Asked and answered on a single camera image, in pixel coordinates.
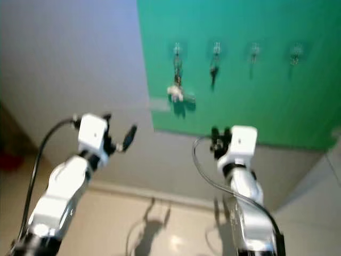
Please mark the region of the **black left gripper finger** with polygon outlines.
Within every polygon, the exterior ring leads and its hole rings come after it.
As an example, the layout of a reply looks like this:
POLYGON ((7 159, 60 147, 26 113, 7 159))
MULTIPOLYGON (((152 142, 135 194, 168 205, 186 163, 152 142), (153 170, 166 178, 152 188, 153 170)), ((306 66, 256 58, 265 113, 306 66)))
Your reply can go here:
POLYGON ((123 140, 123 151, 128 151, 129 147, 133 144, 137 130, 138 126, 136 124, 130 127, 123 140))

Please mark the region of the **keys with white charm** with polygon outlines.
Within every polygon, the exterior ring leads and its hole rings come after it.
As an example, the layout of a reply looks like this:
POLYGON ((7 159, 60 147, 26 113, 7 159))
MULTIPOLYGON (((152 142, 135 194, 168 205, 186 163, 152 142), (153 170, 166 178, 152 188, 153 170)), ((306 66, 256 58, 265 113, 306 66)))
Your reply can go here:
POLYGON ((172 102, 195 102, 196 98, 194 95, 186 93, 183 87, 182 63, 183 62, 181 61, 180 54, 176 54, 173 61, 173 85, 167 88, 167 93, 170 96, 170 100, 172 102))

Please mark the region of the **grey tape strip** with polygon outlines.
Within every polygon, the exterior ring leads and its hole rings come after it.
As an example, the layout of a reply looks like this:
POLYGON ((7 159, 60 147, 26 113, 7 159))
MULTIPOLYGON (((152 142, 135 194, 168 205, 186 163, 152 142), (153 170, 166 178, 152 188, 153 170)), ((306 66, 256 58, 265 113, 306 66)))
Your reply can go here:
POLYGON ((168 98, 149 98, 148 108, 151 111, 169 112, 172 102, 168 98))

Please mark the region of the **dark single key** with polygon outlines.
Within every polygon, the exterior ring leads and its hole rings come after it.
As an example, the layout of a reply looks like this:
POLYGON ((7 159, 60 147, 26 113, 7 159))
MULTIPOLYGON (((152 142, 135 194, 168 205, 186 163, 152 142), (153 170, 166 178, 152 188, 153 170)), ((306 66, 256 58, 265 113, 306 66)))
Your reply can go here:
POLYGON ((220 69, 220 54, 214 53, 212 60, 211 60, 211 66, 209 69, 209 74, 211 76, 211 90, 214 90, 215 88, 215 81, 217 79, 219 69, 220 69))

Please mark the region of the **dark brown furniture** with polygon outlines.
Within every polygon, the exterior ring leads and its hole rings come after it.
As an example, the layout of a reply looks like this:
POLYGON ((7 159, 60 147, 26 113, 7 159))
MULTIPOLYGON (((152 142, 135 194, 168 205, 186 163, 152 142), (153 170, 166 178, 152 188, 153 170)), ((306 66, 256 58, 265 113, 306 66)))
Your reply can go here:
POLYGON ((31 140, 3 104, 0 105, 0 134, 1 148, 8 154, 25 156, 34 151, 31 140))

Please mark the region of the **red object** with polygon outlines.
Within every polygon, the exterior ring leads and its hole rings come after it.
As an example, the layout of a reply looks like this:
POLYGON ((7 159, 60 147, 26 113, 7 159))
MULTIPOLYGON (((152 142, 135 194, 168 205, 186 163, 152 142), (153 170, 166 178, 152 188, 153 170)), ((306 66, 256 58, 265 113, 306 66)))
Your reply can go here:
POLYGON ((0 154, 0 168, 5 172, 12 172, 17 170, 22 165, 23 158, 2 152, 0 154))

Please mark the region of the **green wall board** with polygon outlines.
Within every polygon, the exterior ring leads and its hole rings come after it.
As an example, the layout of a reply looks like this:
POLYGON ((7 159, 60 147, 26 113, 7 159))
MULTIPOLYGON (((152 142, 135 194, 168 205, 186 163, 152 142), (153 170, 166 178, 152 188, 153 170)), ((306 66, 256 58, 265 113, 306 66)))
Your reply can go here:
POLYGON ((258 129, 258 143, 331 148, 341 134, 341 0, 138 0, 149 98, 168 98, 172 46, 185 43, 182 78, 195 102, 152 110, 153 128, 208 134, 213 126, 258 129), (211 90, 214 42, 222 44, 211 90), (261 53, 254 65, 249 49, 261 53), (300 62, 290 49, 304 47, 300 62))

